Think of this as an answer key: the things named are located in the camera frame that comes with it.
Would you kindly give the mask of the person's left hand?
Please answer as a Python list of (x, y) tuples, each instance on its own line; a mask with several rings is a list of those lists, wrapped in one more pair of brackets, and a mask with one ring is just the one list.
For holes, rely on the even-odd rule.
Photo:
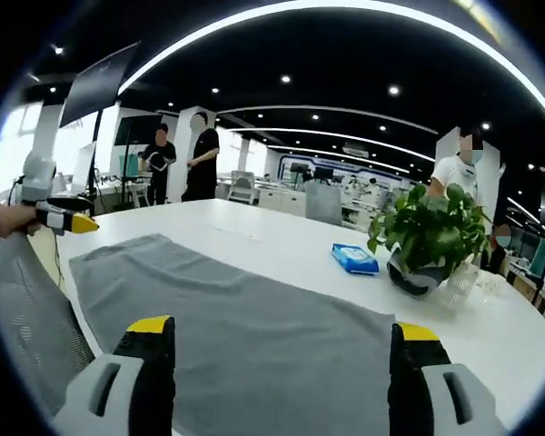
[(34, 235), (41, 226), (33, 206), (0, 203), (0, 238), (7, 238), (15, 232)]

